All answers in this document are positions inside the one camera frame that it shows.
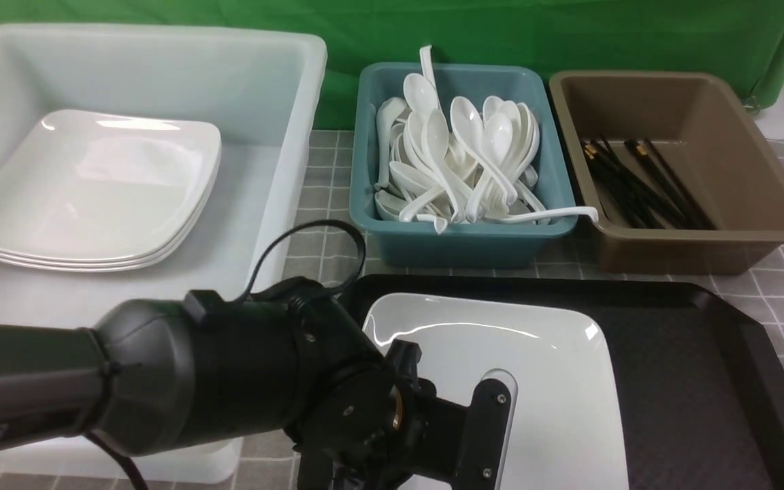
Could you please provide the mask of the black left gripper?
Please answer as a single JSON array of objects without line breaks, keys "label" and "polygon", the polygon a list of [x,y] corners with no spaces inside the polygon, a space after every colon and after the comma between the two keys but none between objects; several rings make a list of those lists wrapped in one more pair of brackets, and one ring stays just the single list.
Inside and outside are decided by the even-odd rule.
[{"label": "black left gripper", "polygon": [[336,300],[336,292],[298,278],[287,310],[301,329],[307,355],[299,370],[287,435],[300,453],[323,453],[340,480],[392,489],[419,475],[451,482],[469,407],[438,397],[418,376],[422,350],[395,339],[385,353]]}]

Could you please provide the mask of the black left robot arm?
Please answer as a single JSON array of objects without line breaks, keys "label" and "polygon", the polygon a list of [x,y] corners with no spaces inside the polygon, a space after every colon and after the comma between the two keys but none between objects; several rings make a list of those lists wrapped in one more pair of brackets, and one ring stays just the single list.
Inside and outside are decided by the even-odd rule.
[{"label": "black left robot arm", "polygon": [[0,325],[0,450],[84,436],[118,458],[282,431],[370,489],[455,486],[466,409],[421,393],[318,282],[134,299],[94,327]]}]

